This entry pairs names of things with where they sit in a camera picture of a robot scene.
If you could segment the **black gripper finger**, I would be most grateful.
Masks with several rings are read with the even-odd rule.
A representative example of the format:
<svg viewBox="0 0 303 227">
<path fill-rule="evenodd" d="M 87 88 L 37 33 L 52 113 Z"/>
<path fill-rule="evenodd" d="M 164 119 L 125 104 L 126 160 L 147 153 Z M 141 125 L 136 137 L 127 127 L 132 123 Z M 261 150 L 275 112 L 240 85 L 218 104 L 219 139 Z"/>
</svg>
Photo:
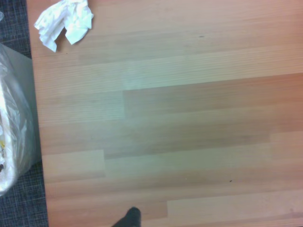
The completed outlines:
<svg viewBox="0 0 303 227">
<path fill-rule="evenodd" d="M 112 227 L 141 227 L 141 212 L 137 207 L 131 207 L 124 217 Z"/>
</svg>

